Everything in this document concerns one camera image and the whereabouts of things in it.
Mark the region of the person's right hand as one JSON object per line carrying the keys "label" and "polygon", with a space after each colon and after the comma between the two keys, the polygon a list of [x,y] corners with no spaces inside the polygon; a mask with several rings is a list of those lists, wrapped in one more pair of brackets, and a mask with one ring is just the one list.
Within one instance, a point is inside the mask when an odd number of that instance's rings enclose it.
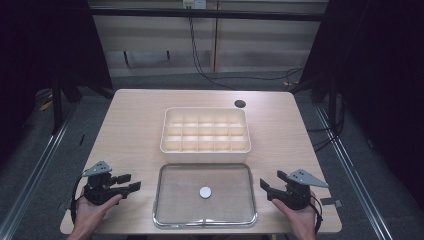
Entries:
{"label": "person's right hand", "polygon": [[272,203],[286,216],[292,229],[292,233],[316,235],[316,212],[311,206],[302,210],[292,210],[279,199],[273,199]]}

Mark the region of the black horizontal frame bar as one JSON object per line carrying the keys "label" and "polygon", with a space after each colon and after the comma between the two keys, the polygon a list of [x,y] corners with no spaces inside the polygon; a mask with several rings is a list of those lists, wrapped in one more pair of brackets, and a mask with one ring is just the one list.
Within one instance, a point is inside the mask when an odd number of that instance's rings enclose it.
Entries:
{"label": "black horizontal frame bar", "polygon": [[89,9],[92,15],[101,16],[134,16],[134,17],[186,17],[212,19],[249,19],[278,21],[322,22],[328,19],[324,14],[202,10],[202,9],[150,9],[150,8],[106,8]]}

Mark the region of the metal floor rail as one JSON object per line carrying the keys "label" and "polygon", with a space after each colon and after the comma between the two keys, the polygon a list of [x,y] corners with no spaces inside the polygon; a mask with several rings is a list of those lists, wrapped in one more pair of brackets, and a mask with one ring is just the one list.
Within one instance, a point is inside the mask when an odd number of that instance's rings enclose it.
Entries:
{"label": "metal floor rail", "polygon": [[39,160],[23,186],[23,189],[19,192],[18,198],[8,211],[4,221],[0,224],[0,240],[12,240],[15,235],[33,195],[35,194],[42,177],[48,169],[53,156],[55,155],[55,152],[67,131],[69,122],[73,118],[74,113],[75,110],[70,110],[58,130],[49,138],[48,144],[43,150],[42,155],[39,157]]}
{"label": "metal floor rail", "polygon": [[321,106],[318,106],[316,111],[377,238],[379,240],[394,240],[386,221],[359,176],[359,173],[356,170],[356,167],[354,166],[342,140],[333,130],[330,129],[329,115]]}

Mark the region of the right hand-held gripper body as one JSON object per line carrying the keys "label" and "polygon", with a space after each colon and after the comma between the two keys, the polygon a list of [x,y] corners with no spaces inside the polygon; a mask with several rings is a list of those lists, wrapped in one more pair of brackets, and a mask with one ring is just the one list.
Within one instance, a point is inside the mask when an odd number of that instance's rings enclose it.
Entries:
{"label": "right hand-held gripper body", "polygon": [[329,185],[310,174],[304,169],[298,169],[287,174],[288,182],[285,190],[279,190],[271,187],[267,193],[267,200],[279,199],[292,210],[302,210],[310,204],[310,187],[328,188]]}

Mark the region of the white wall power outlet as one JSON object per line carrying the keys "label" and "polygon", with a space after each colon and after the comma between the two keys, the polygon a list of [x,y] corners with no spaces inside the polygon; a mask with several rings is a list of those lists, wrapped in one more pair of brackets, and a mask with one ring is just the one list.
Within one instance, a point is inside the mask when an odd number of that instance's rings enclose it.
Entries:
{"label": "white wall power outlet", "polygon": [[182,0],[182,5],[184,9],[207,9],[206,0]]}

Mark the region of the person's left hand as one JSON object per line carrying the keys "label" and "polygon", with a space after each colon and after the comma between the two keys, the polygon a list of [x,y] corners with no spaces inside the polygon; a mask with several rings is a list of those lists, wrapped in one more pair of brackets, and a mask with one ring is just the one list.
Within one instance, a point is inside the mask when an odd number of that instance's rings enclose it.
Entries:
{"label": "person's left hand", "polygon": [[81,197],[77,201],[74,230],[85,235],[94,233],[108,210],[117,205],[122,198],[123,196],[118,194],[102,205],[94,205],[85,197]]}

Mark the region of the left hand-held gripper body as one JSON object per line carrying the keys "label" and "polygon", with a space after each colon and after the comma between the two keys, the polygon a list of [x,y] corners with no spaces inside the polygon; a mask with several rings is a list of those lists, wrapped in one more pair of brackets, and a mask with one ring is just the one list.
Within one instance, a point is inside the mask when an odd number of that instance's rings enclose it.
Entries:
{"label": "left hand-held gripper body", "polygon": [[92,204],[102,205],[118,194],[127,197],[127,187],[113,188],[118,176],[113,176],[111,171],[112,168],[101,160],[82,173],[83,177],[87,177],[83,196]]}

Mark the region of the dark curtain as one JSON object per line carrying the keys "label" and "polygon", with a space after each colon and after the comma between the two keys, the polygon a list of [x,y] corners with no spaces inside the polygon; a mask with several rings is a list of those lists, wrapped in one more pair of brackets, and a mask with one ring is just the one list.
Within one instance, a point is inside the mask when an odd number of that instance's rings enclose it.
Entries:
{"label": "dark curtain", "polygon": [[0,166],[16,149],[38,91],[69,101],[112,87],[89,0],[0,0]]}
{"label": "dark curtain", "polygon": [[332,82],[424,211],[424,0],[328,0],[301,83]]}

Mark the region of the grey tape strip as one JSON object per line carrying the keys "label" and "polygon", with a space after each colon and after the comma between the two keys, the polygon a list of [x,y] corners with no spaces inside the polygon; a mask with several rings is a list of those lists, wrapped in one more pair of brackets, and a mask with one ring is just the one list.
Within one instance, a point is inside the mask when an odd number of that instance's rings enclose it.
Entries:
{"label": "grey tape strip", "polygon": [[335,200],[333,198],[322,198],[320,199],[322,205],[334,205],[336,208],[343,206],[343,203],[341,200]]}

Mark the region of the black metal stand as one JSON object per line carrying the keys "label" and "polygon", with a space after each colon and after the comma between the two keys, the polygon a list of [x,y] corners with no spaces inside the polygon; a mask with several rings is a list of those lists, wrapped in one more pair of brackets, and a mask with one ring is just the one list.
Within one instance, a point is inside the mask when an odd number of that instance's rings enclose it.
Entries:
{"label": "black metal stand", "polygon": [[79,102],[82,98],[75,82],[54,77],[52,80],[52,103],[54,113],[53,135],[59,131],[64,123],[62,96],[65,96],[71,103]]}

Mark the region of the clear plastic box lid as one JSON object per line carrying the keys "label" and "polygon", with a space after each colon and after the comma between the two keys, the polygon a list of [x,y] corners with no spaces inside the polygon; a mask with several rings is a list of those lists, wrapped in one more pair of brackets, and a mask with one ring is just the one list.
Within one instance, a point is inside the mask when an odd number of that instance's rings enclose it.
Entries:
{"label": "clear plastic box lid", "polygon": [[[201,187],[212,195],[202,199]],[[167,164],[160,169],[153,222],[159,228],[245,227],[256,222],[250,168],[245,164]]]}

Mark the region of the white compartment organizer box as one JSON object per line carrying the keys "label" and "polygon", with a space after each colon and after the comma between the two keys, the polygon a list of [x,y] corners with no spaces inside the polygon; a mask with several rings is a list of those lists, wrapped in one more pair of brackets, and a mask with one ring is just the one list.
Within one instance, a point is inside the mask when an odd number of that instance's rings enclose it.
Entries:
{"label": "white compartment organizer box", "polygon": [[160,150],[167,163],[244,163],[251,151],[245,111],[169,108],[164,116]]}

